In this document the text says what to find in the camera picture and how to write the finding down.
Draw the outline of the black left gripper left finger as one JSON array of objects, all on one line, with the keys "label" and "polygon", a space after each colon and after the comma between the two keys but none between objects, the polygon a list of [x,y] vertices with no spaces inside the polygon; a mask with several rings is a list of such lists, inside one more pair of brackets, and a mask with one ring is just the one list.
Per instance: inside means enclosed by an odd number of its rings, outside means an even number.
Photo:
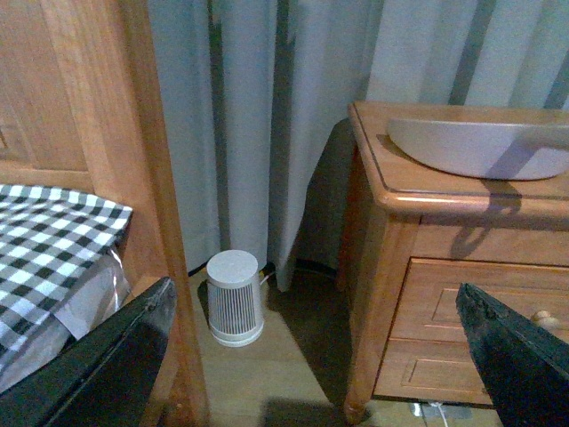
[{"label": "black left gripper left finger", "polygon": [[162,365],[176,290],[161,278],[1,394],[3,426],[137,426]]}]

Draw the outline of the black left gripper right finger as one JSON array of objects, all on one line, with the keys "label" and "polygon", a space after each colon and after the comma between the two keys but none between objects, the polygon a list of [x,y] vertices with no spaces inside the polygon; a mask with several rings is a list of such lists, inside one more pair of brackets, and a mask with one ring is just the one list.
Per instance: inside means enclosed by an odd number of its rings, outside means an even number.
[{"label": "black left gripper right finger", "polygon": [[477,286],[456,307],[470,356],[504,426],[568,424],[568,344]]}]

